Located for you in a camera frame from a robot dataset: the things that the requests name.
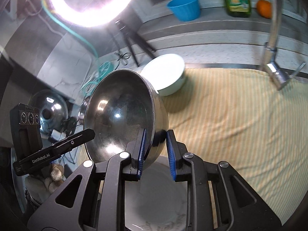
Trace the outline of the red steel small bowl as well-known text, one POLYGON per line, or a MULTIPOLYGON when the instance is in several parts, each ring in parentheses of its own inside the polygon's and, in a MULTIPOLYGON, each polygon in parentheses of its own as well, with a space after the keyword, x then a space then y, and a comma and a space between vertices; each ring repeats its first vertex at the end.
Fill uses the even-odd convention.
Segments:
POLYGON ((90 96, 85 97, 78 111, 78 122, 81 125, 84 124, 84 118, 85 118, 86 109, 87 109, 89 100, 90 100, 90 96))

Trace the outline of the large steel bowl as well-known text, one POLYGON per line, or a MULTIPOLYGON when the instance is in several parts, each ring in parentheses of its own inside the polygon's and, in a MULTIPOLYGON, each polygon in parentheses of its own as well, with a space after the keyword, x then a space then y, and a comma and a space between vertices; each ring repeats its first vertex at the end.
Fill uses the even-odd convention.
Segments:
POLYGON ((84 117, 84 128, 95 132, 86 143, 95 163, 109 160, 146 130, 145 162, 148 168, 160 156, 169 128, 168 113, 154 87, 130 69, 111 72, 95 87, 84 117))

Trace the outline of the striped yellow towel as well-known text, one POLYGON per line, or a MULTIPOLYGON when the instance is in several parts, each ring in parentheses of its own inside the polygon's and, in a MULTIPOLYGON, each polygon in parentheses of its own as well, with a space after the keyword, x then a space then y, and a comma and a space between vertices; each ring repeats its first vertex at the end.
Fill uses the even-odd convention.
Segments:
POLYGON ((307 84, 277 90, 253 69, 187 69, 163 98, 178 141, 228 161, 286 223, 307 192, 307 84))

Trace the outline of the glass pot lid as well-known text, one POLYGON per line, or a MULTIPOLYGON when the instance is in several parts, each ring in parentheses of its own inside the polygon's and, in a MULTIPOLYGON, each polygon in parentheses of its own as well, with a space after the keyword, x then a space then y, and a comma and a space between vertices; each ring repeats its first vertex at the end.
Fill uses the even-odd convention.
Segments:
POLYGON ((68 119, 68 107, 65 100, 52 90, 37 92, 30 99, 29 105, 38 108, 39 120, 42 118, 51 123, 51 127, 60 126, 63 120, 68 119))

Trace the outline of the blue plastic cup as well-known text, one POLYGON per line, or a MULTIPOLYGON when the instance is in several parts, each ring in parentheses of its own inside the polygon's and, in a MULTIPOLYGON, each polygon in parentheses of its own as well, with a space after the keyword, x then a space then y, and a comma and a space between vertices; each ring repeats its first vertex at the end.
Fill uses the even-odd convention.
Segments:
POLYGON ((171 0, 167 7, 180 21, 192 21, 201 14, 199 0, 171 0))

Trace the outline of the orange fruit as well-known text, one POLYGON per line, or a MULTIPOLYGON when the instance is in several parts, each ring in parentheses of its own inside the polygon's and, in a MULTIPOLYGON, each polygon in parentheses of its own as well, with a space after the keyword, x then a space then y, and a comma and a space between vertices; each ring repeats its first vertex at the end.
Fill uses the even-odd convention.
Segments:
POLYGON ((271 19, 272 17, 272 8, 271 2, 266 0, 258 0, 256 3, 257 13, 267 19, 271 19))

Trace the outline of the chrome faucet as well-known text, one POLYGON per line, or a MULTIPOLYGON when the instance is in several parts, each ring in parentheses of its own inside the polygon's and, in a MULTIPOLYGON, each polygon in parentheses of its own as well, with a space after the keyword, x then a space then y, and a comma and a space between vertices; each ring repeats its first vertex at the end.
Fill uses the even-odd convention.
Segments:
POLYGON ((282 18, 282 0, 271 0, 271 25, 269 39, 264 45, 264 55, 261 63, 261 70, 265 71, 276 89, 282 90, 292 78, 306 66, 303 62, 291 75, 287 74, 276 62, 278 37, 282 18))

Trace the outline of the light green ceramic bowl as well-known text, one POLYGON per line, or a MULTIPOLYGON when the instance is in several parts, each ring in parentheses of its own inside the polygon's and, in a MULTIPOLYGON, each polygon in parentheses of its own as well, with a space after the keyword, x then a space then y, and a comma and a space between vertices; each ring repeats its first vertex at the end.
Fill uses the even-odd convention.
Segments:
POLYGON ((151 60, 141 71, 160 96, 176 93, 185 81, 185 61, 177 54, 164 54, 151 60))

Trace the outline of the white plate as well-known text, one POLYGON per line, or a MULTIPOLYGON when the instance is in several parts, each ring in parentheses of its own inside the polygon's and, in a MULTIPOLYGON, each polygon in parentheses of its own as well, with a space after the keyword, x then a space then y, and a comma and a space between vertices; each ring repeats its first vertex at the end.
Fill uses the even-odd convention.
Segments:
POLYGON ((173 181, 167 157, 158 157, 140 181, 125 184, 129 230, 185 230, 186 211, 187 183, 173 181))

